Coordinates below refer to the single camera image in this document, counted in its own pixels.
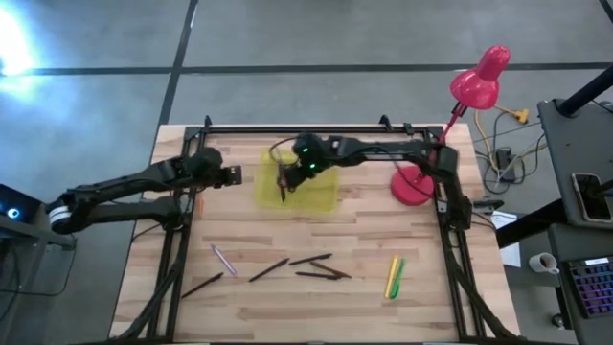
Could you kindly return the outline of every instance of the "gray floor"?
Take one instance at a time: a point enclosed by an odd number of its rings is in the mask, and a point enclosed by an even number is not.
[[[188,0],[9,0],[34,67],[172,66]],[[339,63],[474,63],[492,44],[512,62],[594,62],[613,56],[611,22],[597,0],[201,0],[186,66]],[[505,72],[499,104],[529,108],[565,97],[596,70]],[[441,123],[454,101],[455,72],[182,76],[171,124]],[[169,77],[0,78],[0,183],[49,201],[68,187],[142,169],[153,144]],[[607,92],[603,99],[613,100]],[[497,113],[482,116],[492,132]],[[478,138],[467,113],[474,139]],[[499,130],[519,125],[511,117]],[[521,151],[539,126],[498,140]],[[476,145],[484,150],[483,143]],[[532,169],[534,157],[527,159]],[[547,151],[539,170],[501,195],[505,210],[528,213],[558,197]],[[64,344],[106,337],[132,224],[79,233],[67,290],[32,298],[20,311],[15,343]],[[51,253],[37,282],[57,287],[69,253]],[[511,281],[522,334],[572,341],[549,326],[553,291]]]

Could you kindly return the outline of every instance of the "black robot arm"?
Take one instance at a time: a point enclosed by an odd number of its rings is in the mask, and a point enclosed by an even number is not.
[[[173,196],[150,202],[101,204],[146,191],[240,184],[240,166],[221,168],[222,162],[219,151],[204,148],[191,157],[173,157],[151,164],[141,172],[69,189],[46,206],[51,227],[59,234],[71,234],[94,223],[137,219],[154,219],[165,228],[177,227],[181,225],[182,211]]]
[[[316,134],[302,133],[296,137],[292,150],[298,160],[290,165],[279,164],[282,198],[284,190],[293,192],[308,178],[333,166],[352,167],[368,160],[409,161],[443,184],[447,225],[453,230],[470,228],[472,206],[460,186],[458,152],[444,144],[422,140],[366,143],[340,135],[324,140]],[[274,148],[270,154],[275,157]]]

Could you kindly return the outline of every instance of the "butcher block tabletop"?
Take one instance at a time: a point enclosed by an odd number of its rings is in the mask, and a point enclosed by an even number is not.
[[[185,127],[160,128],[152,162],[179,154]],[[346,135],[362,141],[407,140],[405,134]],[[417,207],[401,204],[390,193],[395,166],[391,162],[366,162],[339,169],[338,205],[331,214],[259,208],[254,176],[262,150],[288,136],[207,135],[206,145],[221,151],[224,166],[242,166],[242,185],[211,188],[198,195],[182,291],[219,272],[224,275],[181,300],[174,341],[457,340],[432,201]],[[460,153],[459,177],[464,194],[471,199],[483,197],[467,125],[455,125],[447,144]],[[154,224],[139,221],[135,233]],[[503,324],[518,334],[494,232],[473,224],[466,234],[479,293]],[[110,335],[123,332],[151,297],[163,238],[164,232],[158,228],[131,245]],[[238,271],[236,276],[211,250],[212,243]],[[352,278],[333,281],[297,276],[296,271],[326,273],[310,264],[299,264],[285,265],[256,282],[248,282],[284,258],[294,261],[326,253],[332,256],[321,264]],[[396,254],[406,263],[397,299],[388,300],[383,295]],[[169,300],[170,294],[162,305],[159,332],[166,325]],[[467,324],[471,325],[465,295],[463,305]]]

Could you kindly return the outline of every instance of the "keyboard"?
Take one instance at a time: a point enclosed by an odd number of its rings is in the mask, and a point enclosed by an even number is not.
[[[613,257],[565,262],[584,318],[613,315]]]

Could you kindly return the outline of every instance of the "green marker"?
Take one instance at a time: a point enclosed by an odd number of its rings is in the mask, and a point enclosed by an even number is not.
[[[392,293],[390,293],[390,299],[396,299],[398,296],[398,291],[400,290],[400,280],[402,279],[402,268],[404,267],[404,259],[400,260],[400,265],[398,266],[398,273],[396,275],[396,279],[394,280],[394,286],[392,287]]]

